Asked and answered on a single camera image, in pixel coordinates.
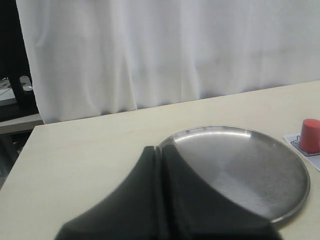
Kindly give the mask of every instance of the beige table surface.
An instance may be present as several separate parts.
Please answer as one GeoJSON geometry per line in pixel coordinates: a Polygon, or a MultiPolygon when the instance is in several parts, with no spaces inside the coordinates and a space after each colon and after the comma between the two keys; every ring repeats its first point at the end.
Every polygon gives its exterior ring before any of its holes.
{"type": "MultiPolygon", "coordinates": [[[[126,177],[143,147],[196,126],[231,125],[282,142],[320,119],[320,81],[37,126],[0,191],[1,240],[51,240],[126,177]]],[[[305,207],[280,228],[285,240],[318,240],[320,173],[306,164],[305,207]]]]}

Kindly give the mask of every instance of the black object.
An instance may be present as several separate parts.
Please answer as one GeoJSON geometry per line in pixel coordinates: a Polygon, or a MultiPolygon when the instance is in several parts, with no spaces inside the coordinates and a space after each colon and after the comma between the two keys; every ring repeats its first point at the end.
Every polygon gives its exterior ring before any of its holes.
{"type": "Polygon", "coordinates": [[[0,1],[0,33],[0,78],[9,79],[17,102],[0,106],[0,121],[38,113],[33,90],[20,82],[21,76],[32,78],[15,0],[0,1]]]}
{"type": "Polygon", "coordinates": [[[173,145],[147,146],[124,182],[56,240],[280,240],[267,219],[204,182],[173,145]]]}

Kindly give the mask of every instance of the red cylinder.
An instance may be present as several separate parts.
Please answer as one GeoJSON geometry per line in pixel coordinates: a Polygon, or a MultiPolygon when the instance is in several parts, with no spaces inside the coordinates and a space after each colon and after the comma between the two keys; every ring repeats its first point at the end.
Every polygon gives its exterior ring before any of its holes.
{"type": "Polygon", "coordinates": [[[320,120],[305,119],[303,121],[299,148],[308,154],[315,154],[319,152],[320,120]]]}

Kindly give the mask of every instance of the curtain fold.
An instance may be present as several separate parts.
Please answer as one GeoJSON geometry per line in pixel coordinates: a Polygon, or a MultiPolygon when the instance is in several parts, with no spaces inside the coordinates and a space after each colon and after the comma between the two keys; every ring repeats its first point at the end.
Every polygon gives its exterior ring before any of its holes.
{"type": "Polygon", "coordinates": [[[16,0],[45,123],[314,81],[318,0],[16,0]]]}

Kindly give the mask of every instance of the metal plate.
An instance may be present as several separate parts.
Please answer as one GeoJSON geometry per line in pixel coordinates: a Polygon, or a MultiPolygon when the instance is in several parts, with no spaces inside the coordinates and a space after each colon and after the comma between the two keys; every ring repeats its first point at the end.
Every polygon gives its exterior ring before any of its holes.
{"type": "Polygon", "coordinates": [[[178,132],[173,144],[209,185],[272,223],[304,204],[308,171],[298,155],[265,134],[233,126],[202,126],[178,132]]]}

